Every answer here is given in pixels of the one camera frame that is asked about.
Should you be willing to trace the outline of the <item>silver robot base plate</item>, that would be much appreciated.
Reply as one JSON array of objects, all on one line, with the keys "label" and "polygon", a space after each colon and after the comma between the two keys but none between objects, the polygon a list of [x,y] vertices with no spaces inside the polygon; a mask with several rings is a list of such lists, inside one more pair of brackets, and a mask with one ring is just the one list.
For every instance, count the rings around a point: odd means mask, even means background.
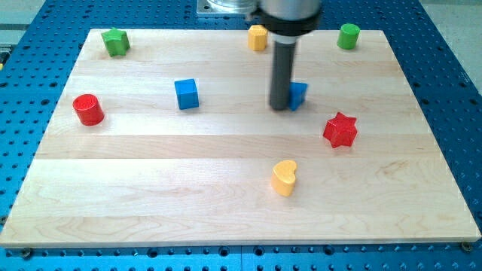
[{"label": "silver robot base plate", "polygon": [[244,15],[256,9],[256,0],[197,0],[200,16]]}]

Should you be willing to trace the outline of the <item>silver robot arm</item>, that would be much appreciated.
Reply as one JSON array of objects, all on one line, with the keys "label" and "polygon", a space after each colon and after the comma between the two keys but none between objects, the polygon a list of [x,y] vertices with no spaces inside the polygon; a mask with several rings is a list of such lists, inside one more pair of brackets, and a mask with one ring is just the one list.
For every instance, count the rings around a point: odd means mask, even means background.
[{"label": "silver robot arm", "polygon": [[280,44],[295,44],[299,37],[318,29],[320,0],[258,0],[246,20],[259,20]]}]

